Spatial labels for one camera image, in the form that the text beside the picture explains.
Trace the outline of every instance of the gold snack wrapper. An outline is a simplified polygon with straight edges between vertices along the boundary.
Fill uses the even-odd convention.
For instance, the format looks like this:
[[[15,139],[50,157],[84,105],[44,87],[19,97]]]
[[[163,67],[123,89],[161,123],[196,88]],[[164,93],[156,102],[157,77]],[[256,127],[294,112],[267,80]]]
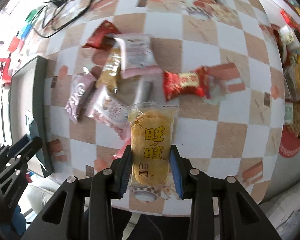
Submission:
[[[133,173],[140,184],[165,184],[169,170],[173,121],[178,110],[178,106],[156,102],[128,107]]]
[[[118,80],[120,78],[121,65],[121,50],[118,43],[116,43],[110,51],[101,75],[96,83],[96,88],[101,84],[105,84],[110,91],[118,93]]]

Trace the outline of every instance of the red mat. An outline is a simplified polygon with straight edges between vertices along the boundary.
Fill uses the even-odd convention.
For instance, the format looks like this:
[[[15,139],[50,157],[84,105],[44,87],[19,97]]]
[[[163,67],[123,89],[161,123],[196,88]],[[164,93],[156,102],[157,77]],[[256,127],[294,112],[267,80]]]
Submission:
[[[291,158],[300,152],[300,138],[290,133],[286,126],[283,127],[279,153],[284,158]]]

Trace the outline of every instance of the metal screw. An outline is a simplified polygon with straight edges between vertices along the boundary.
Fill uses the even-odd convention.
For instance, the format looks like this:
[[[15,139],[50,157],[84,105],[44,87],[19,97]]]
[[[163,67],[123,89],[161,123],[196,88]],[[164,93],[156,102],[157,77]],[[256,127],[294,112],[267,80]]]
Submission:
[[[190,170],[190,174],[192,175],[198,175],[200,173],[200,171],[198,169],[191,169]]]
[[[235,177],[229,176],[229,177],[227,178],[227,181],[228,181],[229,183],[235,183],[235,182],[236,182],[236,179],[235,179]]]
[[[67,178],[67,182],[69,182],[69,183],[75,182],[75,176],[70,176],[70,177],[68,177],[68,178]]]
[[[112,173],[111,169],[105,169],[105,170],[103,170],[103,174],[104,175],[110,175],[111,173]]]

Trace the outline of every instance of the power adapter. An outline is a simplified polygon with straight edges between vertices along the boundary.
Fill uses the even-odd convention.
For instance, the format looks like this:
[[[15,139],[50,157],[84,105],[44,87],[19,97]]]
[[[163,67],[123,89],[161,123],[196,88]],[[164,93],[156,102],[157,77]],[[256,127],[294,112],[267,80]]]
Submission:
[[[59,8],[65,3],[65,0],[49,0],[49,2],[52,2],[57,8]]]

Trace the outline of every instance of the checkered tablecloth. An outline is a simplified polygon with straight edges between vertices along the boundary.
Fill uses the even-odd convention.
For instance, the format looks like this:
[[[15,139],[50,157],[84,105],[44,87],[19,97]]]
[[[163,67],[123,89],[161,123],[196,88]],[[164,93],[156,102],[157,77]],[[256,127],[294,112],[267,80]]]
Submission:
[[[271,181],[280,145],[284,120],[284,85],[277,45],[259,25],[270,26],[258,0],[221,0],[237,14],[232,22],[201,20],[171,3],[146,0],[103,0],[74,24],[49,39],[30,38],[30,54],[48,58],[44,86],[45,124],[48,141],[59,138],[63,152],[52,157],[59,183],[68,176],[85,177],[86,165],[103,158],[108,163],[124,144],[114,130],[88,117],[76,124],[64,110],[74,74],[82,71],[84,52],[81,45],[105,20],[113,22],[122,33],[147,33],[153,36],[152,48],[158,64],[172,72],[188,72],[201,65],[234,62],[245,84],[245,91],[232,93],[218,106],[204,104],[195,96],[181,96],[173,143],[180,155],[209,176],[240,177],[243,171],[261,163],[261,172],[246,190],[259,203]],[[75,9],[88,0],[78,0]],[[67,76],[51,82],[62,66]],[[279,98],[264,105],[264,93],[271,87]],[[151,100],[163,102],[162,78],[158,76]],[[113,206],[157,215],[190,214],[191,201],[158,197],[141,202],[129,191]]]

